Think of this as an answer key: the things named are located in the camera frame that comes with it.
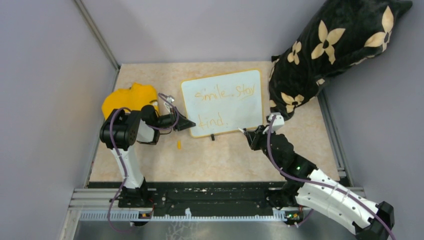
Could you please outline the white board yellow frame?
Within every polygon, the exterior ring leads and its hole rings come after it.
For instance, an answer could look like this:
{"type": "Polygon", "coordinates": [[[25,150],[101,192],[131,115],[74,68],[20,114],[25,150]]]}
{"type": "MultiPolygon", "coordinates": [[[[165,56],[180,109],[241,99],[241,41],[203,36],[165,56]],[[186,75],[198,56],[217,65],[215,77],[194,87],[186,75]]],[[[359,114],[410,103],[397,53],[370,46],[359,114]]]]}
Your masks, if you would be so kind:
{"type": "Polygon", "coordinates": [[[261,71],[250,69],[181,83],[193,138],[255,128],[263,123],[261,71]]]}

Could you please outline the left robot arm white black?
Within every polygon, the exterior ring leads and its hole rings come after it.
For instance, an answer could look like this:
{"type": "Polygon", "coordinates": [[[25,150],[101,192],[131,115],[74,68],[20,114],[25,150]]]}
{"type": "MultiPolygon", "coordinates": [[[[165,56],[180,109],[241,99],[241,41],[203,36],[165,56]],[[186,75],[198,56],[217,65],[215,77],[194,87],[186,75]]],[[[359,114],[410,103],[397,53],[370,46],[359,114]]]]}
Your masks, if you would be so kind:
{"type": "Polygon", "coordinates": [[[150,193],[135,153],[135,143],[156,145],[162,131],[183,131],[196,123],[175,107],[169,114],[160,115],[153,105],[140,110],[127,107],[113,109],[103,123],[99,138],[111,150],[123,178],[121,199],[130,199],[138,207],[149,203],[150,193]]]}

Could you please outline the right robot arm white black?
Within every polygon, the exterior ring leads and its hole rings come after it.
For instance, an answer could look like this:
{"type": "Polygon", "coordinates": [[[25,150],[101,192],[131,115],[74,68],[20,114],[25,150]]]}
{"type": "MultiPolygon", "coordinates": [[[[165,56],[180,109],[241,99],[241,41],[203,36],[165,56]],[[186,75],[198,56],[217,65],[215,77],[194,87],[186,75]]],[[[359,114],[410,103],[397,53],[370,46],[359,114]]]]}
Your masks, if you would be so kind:
{"type": "Polygon", "coordinates": [[[392,205],[367,200],[331,179],[314,163],[297,154],[283,134],[268,133],[267,126],[241,132],[249,147],[253,151],[261,150],[286,179],[280,191],[269,195],[272,207],[310,208],[339,223],[358,240],[395,239],[392,205]]]}

